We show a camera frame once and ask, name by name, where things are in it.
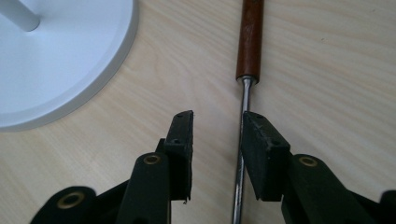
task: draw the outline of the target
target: wooden table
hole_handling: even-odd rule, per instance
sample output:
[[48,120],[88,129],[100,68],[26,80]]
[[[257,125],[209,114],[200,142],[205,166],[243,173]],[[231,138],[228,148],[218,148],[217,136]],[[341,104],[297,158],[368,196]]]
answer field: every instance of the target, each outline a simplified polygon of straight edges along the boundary
[[[97,193],[129,178],[172,117],[192,109],[192,199],[173,223],[230,223],[242,87],[234,80],[241,1],[140,2],[123,66],[87,104],[46,126],[0,133],[0,223],[27,223],[57,191]],[[262,79],[251,110],[293,153],[325,161],[372,200],[396,189],[396,2],[265,2]],[[244,223],[283,223],[280,203],[256,202]]]

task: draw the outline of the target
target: brown wooden handle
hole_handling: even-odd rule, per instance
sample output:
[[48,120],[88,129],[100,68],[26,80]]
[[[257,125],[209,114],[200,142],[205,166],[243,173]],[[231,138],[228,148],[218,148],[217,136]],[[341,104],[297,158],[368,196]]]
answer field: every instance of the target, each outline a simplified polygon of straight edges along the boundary
[[251,76],[257,83],[260,81],[263,5],[263,0],[244,0],[236,79]]

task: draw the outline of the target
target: clamp jaw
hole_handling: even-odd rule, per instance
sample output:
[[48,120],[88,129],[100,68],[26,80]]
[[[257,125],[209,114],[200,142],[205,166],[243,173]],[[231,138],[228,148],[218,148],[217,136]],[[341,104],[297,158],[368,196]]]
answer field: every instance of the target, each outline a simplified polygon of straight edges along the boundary
[[287,224],[396,223],[396,190],[375,203],[346,189],[320,159],[291,155],[264,116],[245,112],[243,126],[242,155],[256,197],[282,201]]
[[96,196],[71,187],[53,195],[32,224],[163,224],[171,222],[171,201],[191,198],[193,112],[174,116],[155,152],[140,156],[131,178]]

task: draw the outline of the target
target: white lamp base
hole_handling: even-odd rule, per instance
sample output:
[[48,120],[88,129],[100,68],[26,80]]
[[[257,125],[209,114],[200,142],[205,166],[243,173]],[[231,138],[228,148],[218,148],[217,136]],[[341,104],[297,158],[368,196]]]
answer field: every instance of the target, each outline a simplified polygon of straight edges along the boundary
[[127,56],[135,0],[22,1],[40,18],[24,32],[0,15],[0,131],[55,121],[92,98]]

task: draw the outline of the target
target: screwdriver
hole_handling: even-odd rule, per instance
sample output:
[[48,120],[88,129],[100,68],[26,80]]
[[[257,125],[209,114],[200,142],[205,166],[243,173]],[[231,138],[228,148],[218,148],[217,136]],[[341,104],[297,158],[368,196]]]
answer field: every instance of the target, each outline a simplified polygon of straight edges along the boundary
[[245,111],[249,111],[251,87],[260,81],[263,5],[263,0],[244,0],[242,6],[236,80],[242,83],[244,89],[241,106],[238,159],[236,164],[233,224],[240,224],[242,219],[245,176],[245,163],[241,151],[241,139],[244,127],[242,115]]

